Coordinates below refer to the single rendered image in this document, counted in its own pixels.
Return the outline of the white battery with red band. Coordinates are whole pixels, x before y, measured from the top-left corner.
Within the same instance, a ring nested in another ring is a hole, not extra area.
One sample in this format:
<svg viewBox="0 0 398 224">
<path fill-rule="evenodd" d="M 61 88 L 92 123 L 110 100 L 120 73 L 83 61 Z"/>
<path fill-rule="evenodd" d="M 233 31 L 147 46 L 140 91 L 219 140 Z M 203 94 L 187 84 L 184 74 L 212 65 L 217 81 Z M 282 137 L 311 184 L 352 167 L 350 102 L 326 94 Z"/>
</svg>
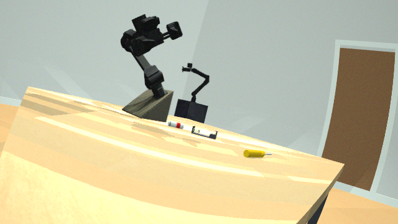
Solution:
<svg viewBox="0 0 398 224">
<path fill-rule="evenodd" d="M 173 128 L 178 128 L 178 129 L 183 129 L 184 128 L 184 124 L 176 123 L 176 122 L 173 122 L 173 121 L 169 121 L 168 122 L 168 126 L 173 127 Z"/>
</svg>

